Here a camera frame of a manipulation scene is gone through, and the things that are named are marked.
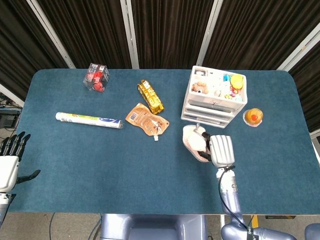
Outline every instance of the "blue felt mat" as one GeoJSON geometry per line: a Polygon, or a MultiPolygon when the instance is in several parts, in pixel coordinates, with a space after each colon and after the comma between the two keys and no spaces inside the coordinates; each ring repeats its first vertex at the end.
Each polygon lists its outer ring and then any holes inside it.
{"type": "MultiPolygon", "coordinates": [[[[225,129],[230,135],[244,213],[320,214],[320,168],[297,90],[284,71],[234,71],[246,75],[248,104],[225,129]],[[263,110],[263,123],[249,127],[243,111],[263,110]]],[[[85,69],[38,71],[18,132],[31,134],[19,175],[41,169],[17,185],[10,211],[119,214],[218,214],[222,212],[217,169],[200,163],[182,143],[180,119],[190,70],[110,70],[104,93],[82,83],[85,69]],[[60,122],[57,112],[124,120],[139,102],[137,83],[147,79],[162,100],[159,115],[170,121],[155,142],[125,122],[123,129],[60,122]]]]}

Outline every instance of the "gold snack package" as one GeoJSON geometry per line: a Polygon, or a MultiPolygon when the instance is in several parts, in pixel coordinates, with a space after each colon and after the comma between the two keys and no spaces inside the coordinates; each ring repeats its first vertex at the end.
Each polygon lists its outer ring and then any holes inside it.
{"type": "Polygon", "coordinates": [[[127,120],[132,125],[138,126],[149,136],[158,136],[164,133],[169,127],[169,122],[161,116],[154,115],[150,110],[143,105],[138,103],[126,116],[127,120]]]}
{"type": "Polygon", "coordinates": [[[139,83],[137,87],[153,114],[158,114],[165,109],[156,92],[147,80],[142,79],[141,83],[139,83]]]}

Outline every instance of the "dark curtain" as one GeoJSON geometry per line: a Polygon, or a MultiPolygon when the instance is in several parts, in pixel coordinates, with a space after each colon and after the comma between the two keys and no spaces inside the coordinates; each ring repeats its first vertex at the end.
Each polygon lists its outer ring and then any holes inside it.
{"type": "Polygon", "coordinates": [[[67,68],[25,0],[0,2],[0,83],[25,100],[40,69],[67,68]]]}
{"type": "Polygon", "coordinates": [[[289,73],[298,89],[309,132],[320,129],[320,42],[289,73]]]}
{"type": "Polygon", "coordinates": [[[119,0],[38,2],[77,68],[132,68],[119,0]]]}
{"type": "Polygon", "coordinates": [[[319,0],[224,0],[203,66],[275,70],[319,22],[319,0]]]}
{"type": "Polygon", "coordinates": [[[191,69],[213,0],[132,0],[141,69],[191,69]]]}

